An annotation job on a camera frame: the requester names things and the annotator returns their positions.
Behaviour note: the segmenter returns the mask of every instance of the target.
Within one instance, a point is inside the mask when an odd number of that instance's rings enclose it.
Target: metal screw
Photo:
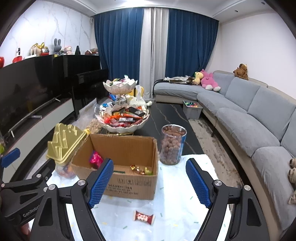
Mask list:
[[[222,185],[222,182],[220,180],[216,180],[214,181],[215,185],[216,186],[221,186]]]
[[[48,187],[49,190],[54,190],[55,189],[55,184],[51,184],[49,187]]]
[[[247,191],[250,191],[251,187],[249,185],[244,185],[244,189],[246,189]]]
[[[83,186],[85,184],[85,180],[81,179],[77,182],[79,186]]]

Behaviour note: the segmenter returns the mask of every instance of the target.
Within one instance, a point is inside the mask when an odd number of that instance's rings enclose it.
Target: sofa cushion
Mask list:
[[[285,147],[293,157],[296,157],[296,110],[281,141],[281,146]]]
[[[289,102],[279,94],[268,88],[260,87],[249,107],[248,114],[254,116],[277,139],[281,140],[286,132],[295,107],[295,104]]]
[[[222,74],[222,73],[213,73],[213,79],[218,83],[221,87],[219,91],[220,94],[225,95],[231,81],[234,78],[234,74]]]
[[[287,177],[291,158],[284,147],[262,147],[252,156],[271,195],[283,231],[296,217],[296,205],[288,204],[294,192]]]
[[[279,140],[251,115],[221,108],[216,117],[249,157],[260,147],[280,146]]]
[[[155,95],[169,95],[184,98],[184,100],[196,101],[196,95],[202,92],[208,92],[199,85],[171,84],[158,83],[154,86]],[[212,91],[213,95],[222,96],[221,94]]]
[[[244,110],[248,111],[260,85],[235,77],[225,94],[225,97]]]
[[[197,95],[197,99],[214,115],[220,108],[223,107],[247,113],[244,109],[231,102],[230,100],[213,95],[211,93],[200,93]]]

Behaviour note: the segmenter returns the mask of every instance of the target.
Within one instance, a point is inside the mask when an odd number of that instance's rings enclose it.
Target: gray plastic bin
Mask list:
[[[183,111],[187,117],[187,119],[196,119],[198,120],[200,117],[200,113],[202,112],[202,107],[197,101],[190,101],[191,103],[197,104],[198,107],[190,107],[185,104],[183,101]]]

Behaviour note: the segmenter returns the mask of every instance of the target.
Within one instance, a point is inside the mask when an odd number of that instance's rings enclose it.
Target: yellow stuffed animal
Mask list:
[[[195,79],[192,80],[192,84],[199,85],[200,80],[203,78],[203,74],[201,72],[195,72],[194,77],[195,77]]]

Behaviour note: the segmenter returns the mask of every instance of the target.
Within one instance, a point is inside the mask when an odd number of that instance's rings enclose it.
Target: marble wall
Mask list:
[[[5,66],[12,63],[16,49],[28,56],[33,44],[42,42],[53,53],[54,39],[61,39],[61,46],[72,46],[73,52],[79,45],[81,54],[91,48],[90,17],[57,3],[35,1],[16,21],[0,46],[0,56]]]

